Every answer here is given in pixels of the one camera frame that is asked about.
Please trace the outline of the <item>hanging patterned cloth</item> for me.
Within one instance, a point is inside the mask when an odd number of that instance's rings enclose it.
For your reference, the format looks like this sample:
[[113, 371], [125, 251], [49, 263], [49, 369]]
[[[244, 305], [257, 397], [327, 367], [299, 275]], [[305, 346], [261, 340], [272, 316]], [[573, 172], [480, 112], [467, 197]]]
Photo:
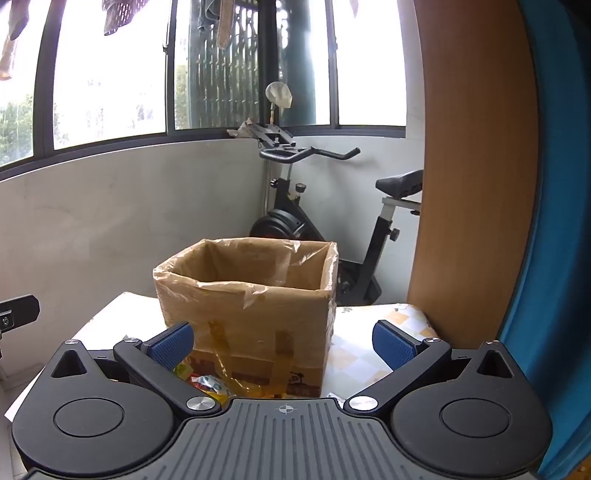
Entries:
[[128, 25], [147, 3], [148, 0], [103, 0], [104, 35], [110, 36], [123, 26]]

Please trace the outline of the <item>brown cardboard box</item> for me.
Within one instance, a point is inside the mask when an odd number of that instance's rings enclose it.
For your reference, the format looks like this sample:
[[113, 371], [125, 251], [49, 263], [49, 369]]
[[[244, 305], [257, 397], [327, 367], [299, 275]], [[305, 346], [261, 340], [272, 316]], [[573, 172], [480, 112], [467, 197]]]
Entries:
[[190, 365], [241, 397], [322, 391], [335, 322], [334, 242], [204, 239], [153, 269], [164, 321], [190, 324]]

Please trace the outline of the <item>blue white snack packet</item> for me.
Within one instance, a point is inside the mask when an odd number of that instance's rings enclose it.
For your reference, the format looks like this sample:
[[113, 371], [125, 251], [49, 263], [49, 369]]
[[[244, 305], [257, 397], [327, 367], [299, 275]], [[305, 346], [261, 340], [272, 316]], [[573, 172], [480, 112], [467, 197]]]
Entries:
[[228, 386], [214, 375], [191, 374], [189, 382], [194, 388], [211, 395], [218, 401], [221, 401], [221, 403], [225, 402], [233, 395]]

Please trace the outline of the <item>blue curtain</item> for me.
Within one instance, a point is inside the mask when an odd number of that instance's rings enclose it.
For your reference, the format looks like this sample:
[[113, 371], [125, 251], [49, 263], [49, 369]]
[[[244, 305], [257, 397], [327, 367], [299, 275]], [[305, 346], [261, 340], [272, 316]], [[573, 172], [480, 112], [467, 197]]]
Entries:
[[538, 88], [540, 172], [501, 340], [552, 420], [539, 474], [564, 479], [590, 454], [590, 4], [520, 9]]

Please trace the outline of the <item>wooden wardrobe panel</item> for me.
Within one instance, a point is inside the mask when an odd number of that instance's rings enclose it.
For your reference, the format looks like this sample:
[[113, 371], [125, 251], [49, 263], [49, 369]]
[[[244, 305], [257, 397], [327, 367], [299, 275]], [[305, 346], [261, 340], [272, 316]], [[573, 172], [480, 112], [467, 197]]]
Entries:
[[422, 213], [408, 300], [457, 348], [494, 339], [534, 211], [537, 87], [514, 1], [419, 1]]

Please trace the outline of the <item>black exercise bike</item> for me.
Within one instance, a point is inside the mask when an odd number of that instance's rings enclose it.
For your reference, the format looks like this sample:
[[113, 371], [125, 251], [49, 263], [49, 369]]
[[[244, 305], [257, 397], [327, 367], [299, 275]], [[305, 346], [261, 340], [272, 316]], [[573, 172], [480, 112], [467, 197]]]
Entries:
[[397, 241], [394, 216], [421, 213], [422, 169], [370, 179], [358, 146], [331, 149], [297, 141], [274, 124], [249, 123], [259, 154], [270, 161], [266, 213], [253, 222], [256, 237], [331, 241], [339, 247], [337, 302], [372, 305], [382, 296], [378, 269], [385, 247]]

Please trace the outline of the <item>black window frame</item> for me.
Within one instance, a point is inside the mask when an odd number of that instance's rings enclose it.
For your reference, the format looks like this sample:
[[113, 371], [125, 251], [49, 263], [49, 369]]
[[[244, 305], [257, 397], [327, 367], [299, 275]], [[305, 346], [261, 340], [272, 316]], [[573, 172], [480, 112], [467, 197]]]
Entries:
[[148, 1], [104, 35], [102, 1], [1, 5], [1, 175], [128, 148], [228, 138], [270, 122], [297, 136], [403, 138], [397, 1]]

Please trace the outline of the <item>white bag on stick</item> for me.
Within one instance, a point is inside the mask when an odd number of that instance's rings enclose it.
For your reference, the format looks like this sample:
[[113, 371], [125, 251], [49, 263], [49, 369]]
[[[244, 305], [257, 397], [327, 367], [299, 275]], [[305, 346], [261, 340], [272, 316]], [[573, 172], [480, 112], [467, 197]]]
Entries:
[[266, 99], [270, 102], [270, 124], [276, 123], [281, 109], [290, 109], [293, 104], [293, 95], [287, 83], [281, 81], [270, 82], [264, 91]]

